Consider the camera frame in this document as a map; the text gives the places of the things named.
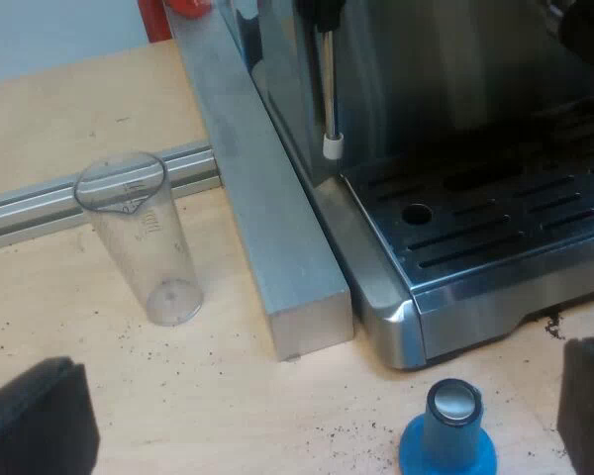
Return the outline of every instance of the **espresso machine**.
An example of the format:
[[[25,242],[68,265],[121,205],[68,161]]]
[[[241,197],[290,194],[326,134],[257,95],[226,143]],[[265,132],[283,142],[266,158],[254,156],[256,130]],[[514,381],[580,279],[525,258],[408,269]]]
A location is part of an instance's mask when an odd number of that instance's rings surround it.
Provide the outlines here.
[[[594,0],[220,8],[385,364],[594,293]]]

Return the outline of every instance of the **blue tamper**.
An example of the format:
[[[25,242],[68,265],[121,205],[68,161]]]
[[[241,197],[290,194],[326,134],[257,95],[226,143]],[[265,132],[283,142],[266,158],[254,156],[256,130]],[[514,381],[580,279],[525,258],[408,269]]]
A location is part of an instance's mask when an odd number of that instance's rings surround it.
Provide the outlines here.
[[[403,475],[493,475],[497,456],[480,426],[482,396],[466,381],[444,379],[427,395],[425,413],[407,425],[398,452]]]

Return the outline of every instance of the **red object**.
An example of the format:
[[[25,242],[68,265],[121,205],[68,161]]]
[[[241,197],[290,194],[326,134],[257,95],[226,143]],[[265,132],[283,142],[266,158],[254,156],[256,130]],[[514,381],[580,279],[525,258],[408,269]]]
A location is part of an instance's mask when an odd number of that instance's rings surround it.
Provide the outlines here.
[[[187,18],[202,17],[211,10],[211,0],[165,0],[176,13]]]
[[[150,43],[171,40],[171,31],[162,0],[137,0]]]

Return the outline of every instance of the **stainless steel drip tray grate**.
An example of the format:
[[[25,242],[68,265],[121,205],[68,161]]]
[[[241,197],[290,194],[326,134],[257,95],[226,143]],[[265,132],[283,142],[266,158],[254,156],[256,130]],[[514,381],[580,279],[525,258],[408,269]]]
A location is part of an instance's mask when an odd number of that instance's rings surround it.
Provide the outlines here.
[[[594,237],[594,101],[344,174],[412,291]]]

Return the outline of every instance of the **wooden table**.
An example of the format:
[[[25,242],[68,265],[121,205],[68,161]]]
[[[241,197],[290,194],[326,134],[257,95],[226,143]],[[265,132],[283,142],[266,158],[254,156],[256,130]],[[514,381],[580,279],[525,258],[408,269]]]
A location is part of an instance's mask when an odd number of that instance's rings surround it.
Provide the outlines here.
[[[0,386],[50,356],[85,363],[96,474],[396,474],[402,430],[446,377],[481,389],[499,473],[573,473],[548,319],[416,372],[383,367],[360,325],[279,363],[224,190],[177,205],[206,302],[173,329],[147,322],[89,226],[0,249]],[[559,332],[594,335],[594,302]]]
[[[173,40],[0,82],[0,193],[206,138]]]

